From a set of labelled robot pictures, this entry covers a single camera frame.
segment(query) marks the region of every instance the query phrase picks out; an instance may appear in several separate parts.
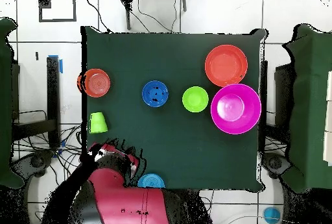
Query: orange bowl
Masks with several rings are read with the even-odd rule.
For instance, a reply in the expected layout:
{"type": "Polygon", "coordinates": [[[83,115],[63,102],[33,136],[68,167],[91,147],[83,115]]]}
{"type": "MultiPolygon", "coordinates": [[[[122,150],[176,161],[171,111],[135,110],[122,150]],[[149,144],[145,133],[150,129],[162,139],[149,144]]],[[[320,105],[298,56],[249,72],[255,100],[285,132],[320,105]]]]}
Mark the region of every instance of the orange bowl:
{"type": "Polygon", "coordinates": [[[111,81],[107,73],[99,68],[89,69],[84,74],[84,91],[91,97],[104,96],[110,89],[111,81]]]}
{"type": "Polygon", "coordinates": [[[239,83],[248,69],[246,55],[234,45],[220,45],[210,51],[205,61],[205,72],[217,86],[239,83]]]}

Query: magenta bowl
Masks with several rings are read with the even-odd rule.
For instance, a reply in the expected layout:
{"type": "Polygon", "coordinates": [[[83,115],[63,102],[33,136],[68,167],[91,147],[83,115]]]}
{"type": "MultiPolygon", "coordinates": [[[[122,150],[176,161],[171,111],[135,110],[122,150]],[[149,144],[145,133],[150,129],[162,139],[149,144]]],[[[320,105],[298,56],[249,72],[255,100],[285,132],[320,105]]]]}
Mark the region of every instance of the magenta bowl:
{"type": "Polygon", "coordinates": [[[251,87],[230,84],[219,90],[211,103],[211,116],[223,132],[241,134],[252,129],[261,115],[261,100],[251,87]]]}

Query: table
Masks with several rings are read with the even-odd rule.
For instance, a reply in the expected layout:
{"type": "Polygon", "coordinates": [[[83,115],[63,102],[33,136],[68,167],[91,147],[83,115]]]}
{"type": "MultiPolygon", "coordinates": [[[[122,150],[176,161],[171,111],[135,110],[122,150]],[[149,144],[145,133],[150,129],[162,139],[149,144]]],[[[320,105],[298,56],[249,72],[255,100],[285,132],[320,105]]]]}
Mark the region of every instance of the table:
{"type": "Polygon", "coordinates": [[[111,80],[105,96],[82,94],[82,130],[92,112],[102,112],[108,124],[108,132],[86,132],[88,146],[107,138],[125,139],[125,147],[133,145],[137,155],[143,149],[145,173],[157,173],[170,189],[262,190],[256,180],[257,126],[234,136],[214,125],[210,104],[220,88],[206,77],[204,62],[214,47],[236,45],[248,60],[242,83],[258,91],[264,29],[243,35],[101,34],[90,27],[81,32],[82,72],[101,68],[111,80]],[[169,90],[167,102],[159,108],[142,100],[142,89],[151,80],[164,82],[169,90]],[[190,113],[182,105],[182,94],[191,86],[201,86],[209,94],[203,112],[190,113]]]}

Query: green bowl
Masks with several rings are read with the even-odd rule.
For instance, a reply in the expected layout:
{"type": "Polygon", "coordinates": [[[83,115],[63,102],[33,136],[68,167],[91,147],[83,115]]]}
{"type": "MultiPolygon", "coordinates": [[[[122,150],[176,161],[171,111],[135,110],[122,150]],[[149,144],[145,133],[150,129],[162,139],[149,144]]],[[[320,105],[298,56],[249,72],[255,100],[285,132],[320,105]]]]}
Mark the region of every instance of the green bowl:
{"type": "Polygon", "coordinates": [[[201,112],[209,103],[209,95],[200,86],[192,86],[184,92],[182,103],[190,112],[201,112]]]}

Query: green cup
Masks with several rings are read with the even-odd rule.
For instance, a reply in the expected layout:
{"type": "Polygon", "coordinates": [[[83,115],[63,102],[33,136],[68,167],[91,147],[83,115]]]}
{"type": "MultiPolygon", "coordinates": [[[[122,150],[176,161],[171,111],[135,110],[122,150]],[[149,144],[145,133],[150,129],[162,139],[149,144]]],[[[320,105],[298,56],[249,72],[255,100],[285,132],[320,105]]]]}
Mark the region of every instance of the green cup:
{"type": "Polygon", "coordinates": [[[106,132],[107,124],[102,112],[94,112],[90,114],[90,133],[106,132]]]}

